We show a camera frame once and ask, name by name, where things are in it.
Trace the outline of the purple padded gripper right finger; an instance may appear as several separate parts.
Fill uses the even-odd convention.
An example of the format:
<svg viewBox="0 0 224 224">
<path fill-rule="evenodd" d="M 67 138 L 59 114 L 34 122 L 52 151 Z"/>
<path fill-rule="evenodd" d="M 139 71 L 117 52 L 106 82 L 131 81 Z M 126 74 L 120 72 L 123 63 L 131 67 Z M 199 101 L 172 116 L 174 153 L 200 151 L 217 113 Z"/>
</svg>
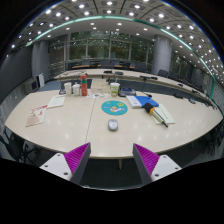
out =
<svg viewBox="0 0 224 224">
<path fill-rule="evenodd" d="M 133 144 L 133 155 L 144 185 L 181 170 L 168 155 L 159 156 L 138 144 Z"/>
</svg>

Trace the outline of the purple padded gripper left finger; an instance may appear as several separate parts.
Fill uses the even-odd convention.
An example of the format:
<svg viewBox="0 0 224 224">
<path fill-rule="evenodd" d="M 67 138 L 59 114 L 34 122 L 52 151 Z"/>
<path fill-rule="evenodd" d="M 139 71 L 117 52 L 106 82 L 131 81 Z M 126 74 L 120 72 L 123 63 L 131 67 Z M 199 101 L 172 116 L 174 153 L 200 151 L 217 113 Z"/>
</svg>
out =
<svg viewBox="0 0 224 224">
<path fill-rule="evenodd" d="M 91 144 L 86 143 L 66 154 L 56 153 L 41 166 L 41 169 L 79 185 L 90 153 Z"/>
</svg>

